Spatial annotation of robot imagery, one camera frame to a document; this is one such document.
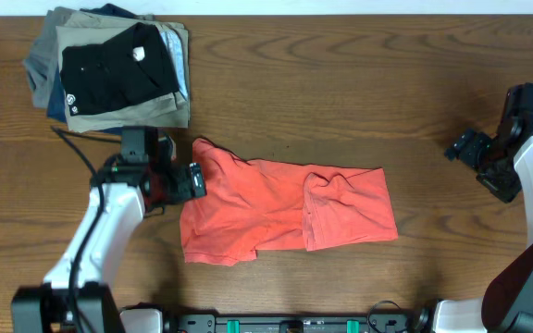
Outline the red soccer t-shirt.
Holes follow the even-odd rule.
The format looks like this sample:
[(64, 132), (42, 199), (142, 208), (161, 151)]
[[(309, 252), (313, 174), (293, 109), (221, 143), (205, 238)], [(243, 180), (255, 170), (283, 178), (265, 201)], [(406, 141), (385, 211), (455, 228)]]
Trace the red soccer t-shirt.
[(261, 251), (313, 252), (398, 237), (381, 168), (243, 160), (206, 139), (192, 145), (207, 194), (187, 202), (187, 263), (233, 266)]

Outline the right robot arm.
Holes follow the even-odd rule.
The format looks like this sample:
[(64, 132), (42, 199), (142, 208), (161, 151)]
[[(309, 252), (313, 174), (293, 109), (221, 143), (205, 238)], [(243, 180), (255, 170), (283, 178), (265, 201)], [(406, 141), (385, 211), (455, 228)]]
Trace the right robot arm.
[(533, 332), (533, 115), (529, 137), (514, 156), (527, 218), (528, 246), (491, 281), (481, 298), (440, 301), (429, 318), (431, 332)]

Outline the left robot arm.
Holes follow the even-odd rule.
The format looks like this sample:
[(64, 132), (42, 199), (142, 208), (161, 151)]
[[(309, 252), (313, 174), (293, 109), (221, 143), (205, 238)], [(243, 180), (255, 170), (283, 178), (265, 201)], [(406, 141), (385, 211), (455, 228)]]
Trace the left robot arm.
[(37, 287), (20, 287), (11, 303), (16, 332), (164, 332), (153, 305), (116, 306), (111, 288), (132, 233), (156, 208), (206, 195), (197, 163), (115, 154), (92, 177), (89, 206), (69, 246)]

